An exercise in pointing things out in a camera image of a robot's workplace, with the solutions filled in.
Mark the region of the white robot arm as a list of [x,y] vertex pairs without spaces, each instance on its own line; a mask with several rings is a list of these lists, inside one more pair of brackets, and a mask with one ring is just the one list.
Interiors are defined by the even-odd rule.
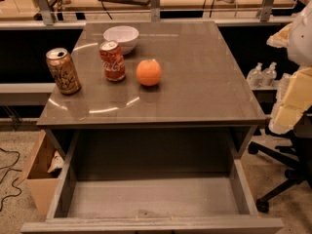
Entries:
[[286,48],[289,60],[299,66],[293,75],[286,75],[280,81],[277,101],[271,112],[269,130],[285,134],[312,106],[312,1],[293,22],[270,36],[267,44]]

